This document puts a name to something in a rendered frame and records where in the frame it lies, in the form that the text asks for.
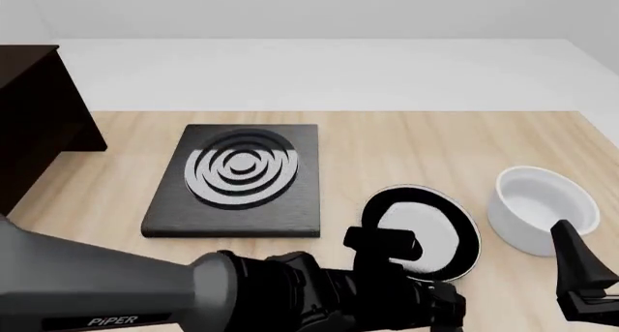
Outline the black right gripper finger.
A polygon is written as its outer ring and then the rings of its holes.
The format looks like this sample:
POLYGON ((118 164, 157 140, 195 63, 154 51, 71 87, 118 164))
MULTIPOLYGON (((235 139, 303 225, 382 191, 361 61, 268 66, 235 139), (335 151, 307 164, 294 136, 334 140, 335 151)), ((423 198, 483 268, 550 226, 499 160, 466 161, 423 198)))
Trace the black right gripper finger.
POLYGON ((561 220, 550 232, 557 261, 556 293, 606 289, 607 267, 589 250, 575 227, 561 220))

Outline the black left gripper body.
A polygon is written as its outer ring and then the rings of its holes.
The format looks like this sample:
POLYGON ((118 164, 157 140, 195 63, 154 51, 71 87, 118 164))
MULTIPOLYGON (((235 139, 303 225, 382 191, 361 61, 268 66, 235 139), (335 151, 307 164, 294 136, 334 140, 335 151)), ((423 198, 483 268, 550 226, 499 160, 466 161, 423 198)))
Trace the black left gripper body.
POLYGON ((454 285, 444 282, 418 282, 420 312, 417 328, 429 332, 464 332, 466 299, 454 285))

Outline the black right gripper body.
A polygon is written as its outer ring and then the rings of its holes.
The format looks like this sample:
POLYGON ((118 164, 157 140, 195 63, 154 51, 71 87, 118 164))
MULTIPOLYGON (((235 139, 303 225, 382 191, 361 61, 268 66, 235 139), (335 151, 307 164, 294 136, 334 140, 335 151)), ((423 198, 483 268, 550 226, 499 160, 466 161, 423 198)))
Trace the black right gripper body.
POLYGON ((556 289, 557 303, 567 321, 619 323, 619 295, 602 288, 556 289))

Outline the black frying pan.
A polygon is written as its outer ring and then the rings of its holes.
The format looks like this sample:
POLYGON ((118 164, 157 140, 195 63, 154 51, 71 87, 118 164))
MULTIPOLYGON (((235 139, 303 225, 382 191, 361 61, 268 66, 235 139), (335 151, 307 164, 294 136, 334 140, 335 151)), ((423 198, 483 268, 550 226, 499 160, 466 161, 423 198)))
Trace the black frying pan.
POLYGON ((420 257, 389 261, 422 282, 460 279, 481 254, 481 235, 469 213, 451 197, 426 186, 398 185, 376 192, 364 206, 361 225, 413 232, 420 257))

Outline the dark brown wooden cabinet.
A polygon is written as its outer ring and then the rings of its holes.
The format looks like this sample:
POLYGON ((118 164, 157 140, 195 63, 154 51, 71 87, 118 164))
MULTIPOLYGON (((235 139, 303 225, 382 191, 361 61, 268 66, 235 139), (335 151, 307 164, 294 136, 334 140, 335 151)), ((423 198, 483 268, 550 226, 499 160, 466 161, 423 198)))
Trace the dark brown wooden cabinet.
POLYGON ((106 142, 55 45, 0 45, 0 215, 63 151, 106 142))

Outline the white round bowl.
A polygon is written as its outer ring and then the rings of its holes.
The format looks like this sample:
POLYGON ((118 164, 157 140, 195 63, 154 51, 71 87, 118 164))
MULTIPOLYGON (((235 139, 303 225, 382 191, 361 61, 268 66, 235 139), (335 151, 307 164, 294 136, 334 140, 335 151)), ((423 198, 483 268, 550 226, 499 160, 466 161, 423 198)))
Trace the white round bowl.
POLYGON ((496 177, 487 218, 510 246, 537 257, 555 256, 551 228, 569 221, 579 235, 599 226, 596 201, 568 177, 535 166, 512 166, 496 177))

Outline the flat black stove plate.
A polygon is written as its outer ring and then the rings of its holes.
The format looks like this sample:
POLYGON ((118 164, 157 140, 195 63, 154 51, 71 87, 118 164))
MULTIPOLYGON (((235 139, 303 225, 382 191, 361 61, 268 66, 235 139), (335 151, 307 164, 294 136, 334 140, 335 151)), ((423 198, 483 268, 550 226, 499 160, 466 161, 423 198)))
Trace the flat black stove plate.
POLYGON ((187 125, 141 224, 147 238, 317 238, 318 126, 187 125))

